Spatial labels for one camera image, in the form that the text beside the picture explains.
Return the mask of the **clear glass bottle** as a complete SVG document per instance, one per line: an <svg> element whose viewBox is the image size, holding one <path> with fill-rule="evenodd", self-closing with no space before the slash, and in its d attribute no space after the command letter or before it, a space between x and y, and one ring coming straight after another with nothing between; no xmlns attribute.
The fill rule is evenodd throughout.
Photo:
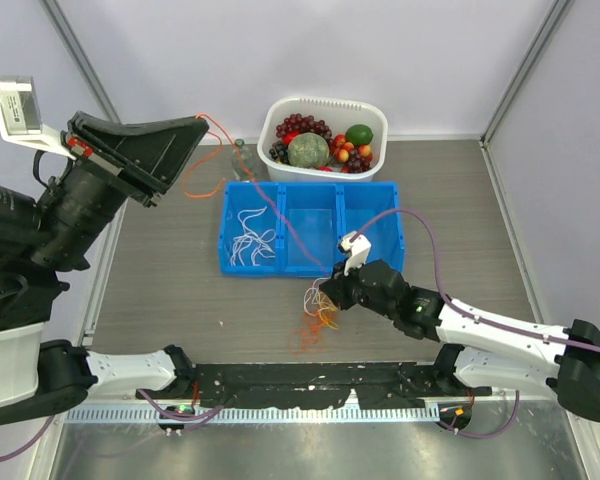
<svg viewBox="0 0 600 480"><path fill-rule="evenodd" d="M250 182L257 177L258 158L253 149L241 138L234 141L231 165L238 181Z"/></svg>

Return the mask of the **green melon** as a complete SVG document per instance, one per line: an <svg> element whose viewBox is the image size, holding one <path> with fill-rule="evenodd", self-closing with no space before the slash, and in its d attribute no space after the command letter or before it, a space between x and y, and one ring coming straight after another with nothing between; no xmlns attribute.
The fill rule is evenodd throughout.
<svg viewBox="0 0 600 480"><path fill-rule="evenodd" d="M330 152L327 141L314 133L296 136L288 146L289 164L298 168L324 167Z"/></svg>

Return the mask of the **red yellow peaches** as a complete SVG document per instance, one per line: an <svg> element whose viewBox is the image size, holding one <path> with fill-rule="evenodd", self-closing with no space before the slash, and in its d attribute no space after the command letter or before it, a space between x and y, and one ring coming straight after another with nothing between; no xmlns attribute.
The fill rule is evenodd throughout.
<svg viewBox="0 0 600 480"><path fill-rule="evenodd" d="M330 141L330 164L341 173L358 174L371 169L373 153L369 144L356 146L344 134Z"/></svg>

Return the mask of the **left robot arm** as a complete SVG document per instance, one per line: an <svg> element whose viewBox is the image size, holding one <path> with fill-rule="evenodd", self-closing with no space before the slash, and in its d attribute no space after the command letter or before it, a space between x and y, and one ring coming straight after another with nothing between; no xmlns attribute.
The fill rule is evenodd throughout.
<svg viewBox="0 0 600 480"><path fill-rule="evenodd" d="M57 415L96 393L180 399L192 390L195 370L179 347L106 355L42 333L69 289L62 275L89 268L87 251L126 201L155 206L208 129L199 117L124 125L80 112L33 141L37 156L66 158L39 198L0 186L0 426Z"/></svg>

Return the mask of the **green mango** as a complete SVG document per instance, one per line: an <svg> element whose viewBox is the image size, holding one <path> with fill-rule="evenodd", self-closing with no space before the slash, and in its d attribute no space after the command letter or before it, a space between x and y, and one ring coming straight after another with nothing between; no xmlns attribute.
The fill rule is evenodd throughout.
<svg viewBox="0 0 600 480"><path fill-rule="evenodd" d="M374 133L372 129L365 124L355 124L346 130L345 138L347 142L358 147L369 145L373 141Z"/></svg>

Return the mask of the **right blue bin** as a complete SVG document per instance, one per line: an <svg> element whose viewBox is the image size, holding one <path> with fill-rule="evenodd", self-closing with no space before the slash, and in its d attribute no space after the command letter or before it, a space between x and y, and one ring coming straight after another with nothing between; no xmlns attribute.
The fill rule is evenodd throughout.
<svg viewBox="0 0 600 480"><path fill-rule="evenodd" d="M347 183L342 189L345 234L359 230L376 215L400 206L398 188L393 182ZM377 220L364 235L371 243L369 261L384 260L391 268L403 270L406 247L398 213Z"/></svg>

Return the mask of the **red grape bunch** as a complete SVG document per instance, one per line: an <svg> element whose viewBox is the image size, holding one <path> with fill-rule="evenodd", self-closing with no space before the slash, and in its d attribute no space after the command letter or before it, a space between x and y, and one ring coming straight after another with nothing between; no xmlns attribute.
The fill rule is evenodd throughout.
<svg viewBox="0 0 600 480"><path fill-rule="evenodd" d="M313 115L303 116L299 113L285 117L275 127L275 133L278 139L283 139L292 133L314 133L327 141L333 138L333 132L325 120L316 119Z"/></svg>

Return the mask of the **white plastic basket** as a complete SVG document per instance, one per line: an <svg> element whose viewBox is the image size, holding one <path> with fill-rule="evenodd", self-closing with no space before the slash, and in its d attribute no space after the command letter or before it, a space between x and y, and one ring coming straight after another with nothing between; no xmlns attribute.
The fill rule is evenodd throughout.
<svg viewBox="0 0 600 480"><path fill-rule="evenodd" d="M265 118L257 152L279 182L370 182L384 164L388 120L364 102L288 97Z"/></svg>

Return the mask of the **left blue bin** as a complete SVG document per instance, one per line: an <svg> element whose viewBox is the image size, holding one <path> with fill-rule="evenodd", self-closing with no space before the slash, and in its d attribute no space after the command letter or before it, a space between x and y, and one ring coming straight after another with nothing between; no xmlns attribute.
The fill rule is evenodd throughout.
<svg viewBox="0 0 600 480"><path fill-rule="evenodd" d="M245 278L277 276L278 217L256 187L231 182L225 187L217 240L223 275Z"/></svg>

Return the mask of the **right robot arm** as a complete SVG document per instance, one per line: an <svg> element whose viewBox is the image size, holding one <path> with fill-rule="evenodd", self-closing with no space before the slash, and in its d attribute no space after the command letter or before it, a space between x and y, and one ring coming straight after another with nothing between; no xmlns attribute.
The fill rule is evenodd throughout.
<svg viewBox="0 0 600 480"><path fill-rule="evenodd" d="M443 344L431 371L437 391L505 388L556 401L600 423L600 329L529 323L481 311L417 287L386 262L339 263L320 291L340 310L355 305L388 319L408 337Z"/></svg>

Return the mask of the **dark grape bunch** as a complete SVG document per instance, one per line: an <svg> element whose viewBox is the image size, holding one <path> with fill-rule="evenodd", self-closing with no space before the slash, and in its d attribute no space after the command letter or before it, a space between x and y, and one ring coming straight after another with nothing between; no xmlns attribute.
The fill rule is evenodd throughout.
<svg viewBox="0 0 600 480"><path fill-rule="evenodd" d="M276 163L289 165L288 146L281 140L271 145L269 156Z"/></svg>

